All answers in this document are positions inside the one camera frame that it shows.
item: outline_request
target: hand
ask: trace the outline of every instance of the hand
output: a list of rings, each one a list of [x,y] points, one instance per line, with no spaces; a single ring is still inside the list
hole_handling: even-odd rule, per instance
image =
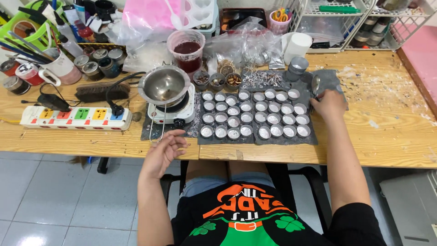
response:
[[[140,176],[145,179],[161,179],[170,162],[185,154],[185,150],[178,150],[187,147],[187,140],[180,137],[184,133],[184,130],[168,131],[158,144],[152,145],[144,159]]]
[[[310,103],[314,109],[323,117],[326,123],[331,121],[343,120],[344,112],[347,108],[347,102],[344,101],[344,96],[338,91],[326,89],[317,98],[323,98],[318,102],[314,98],[310,98]]]

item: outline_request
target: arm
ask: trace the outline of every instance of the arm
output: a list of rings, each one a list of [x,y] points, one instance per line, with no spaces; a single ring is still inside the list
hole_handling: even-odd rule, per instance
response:
[[[183,130],[164,134],[163,139],[149,149],[138,178],[138,246],[174,244],[170,216],[161,189],[160,179],[170,162],[185,154]]]
[[[323,97],[323,100],[310,101],[328,129],[327,165],[332,214],[350,203],[370,205],[366,178],[343,119],[347,102],[337,91],[325,90],[318,97]]]

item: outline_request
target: hot plate knob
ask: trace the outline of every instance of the hot plate knob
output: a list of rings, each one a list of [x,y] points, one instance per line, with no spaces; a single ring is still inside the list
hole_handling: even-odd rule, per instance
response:
[[[173,124],[175,127],[184,127],[185,120],[184,119],[174,119]]]

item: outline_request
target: green shamrock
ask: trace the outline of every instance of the green shamrock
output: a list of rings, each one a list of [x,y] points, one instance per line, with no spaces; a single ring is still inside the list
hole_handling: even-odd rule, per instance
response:
[[[275,220],[275,222],[278,228],[285,229],[287,232],[305,229],[305,226],[303,226],[301,222],[290,216],[281,216],[281,218],[279,220]]]
[[[203,225],[201,225],[200,227],[194,229],[190,235],[196,236],[199,234],[205,235],[206,233],[208,233],[208,231],[212,231],[215,230],[215,223],[211,223],[211,221],[207,221],[205,222]]]

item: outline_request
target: green basket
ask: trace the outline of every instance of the green basket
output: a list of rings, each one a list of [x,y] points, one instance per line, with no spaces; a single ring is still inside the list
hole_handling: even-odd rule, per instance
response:
[[[39,2],[35,3],[33,6],[32,6],[32,4],[33,4],[33,2],[26,4],[25,8],[30,9],[32,7],[32,9],[37,10],[39,8],[39,6],[41,6],[42,1],[39,1]],[[56,12],[59,15],[61,15],[63,13],[62,6],[64,6],[64,5],[65,5],[64,1],[57,1],[57,3],[56,3],[56,7],[57,7]],[[23,44],[23,42],[21,40],[15,39],[14,37],[11,37],[11,35],[8,34],[8,31],[12,30],[13,25],[15,23],[17,23],[18,20],[28,19],[29,16],[30,15],[19,11],[18,14],[16,14],[10,21],[8,21],[5,25],[3,25],[2,28],[0,28],[0,41],[15,47],[15,45],[10,44],[9,42],[7,42],[6,40],[3,39],[3,37],[6,36],[6,37],[14,40],[18,44]],[[59,35],[58,29],[49,20],[46,20],[45,23],[48,23],[50,25],[50,27],[55,32],[56,36]],[[25,38],[25,40],[27,42],[32,43],[33,45],[38,47],[38,49],[40,49],[40,50],[47,49],[48,45],[49,45],[49,37],[47,36],[47,28],[45,27],[45,23],[43,23],[41,25],[41,27],[34,34],[32,34],[31,36]],[[55,41],[54,40],[52,40],[51,47],[55,47]]]

